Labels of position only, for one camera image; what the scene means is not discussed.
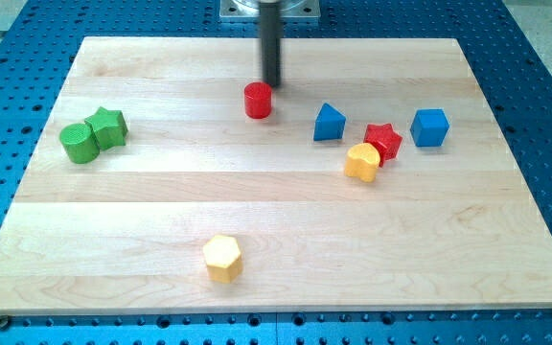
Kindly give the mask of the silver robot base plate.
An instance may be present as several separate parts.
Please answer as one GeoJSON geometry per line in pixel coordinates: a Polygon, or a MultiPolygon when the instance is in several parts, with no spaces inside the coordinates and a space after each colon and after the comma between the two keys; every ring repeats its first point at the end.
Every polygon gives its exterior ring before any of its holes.
{"type": "MultiPolygon", "coordinates": [[[[256,0],[219,0],[219,17],[224,21],[248,21],[259,17],[256,0]]],[[[315,20],[321,16],[320,0],[282,0],[281,16],[291,20],[315,20]]]]}

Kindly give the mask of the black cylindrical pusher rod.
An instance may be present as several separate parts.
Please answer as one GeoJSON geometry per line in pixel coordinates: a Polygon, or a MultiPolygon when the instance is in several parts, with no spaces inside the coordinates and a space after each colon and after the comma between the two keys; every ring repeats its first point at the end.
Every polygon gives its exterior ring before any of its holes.
{"type": "Polygon", "coordinates": [[[282,18],[280,0],[259,1],[259,39],[263,82],[272,88],[282,83],[281,38],[282,18]]]}

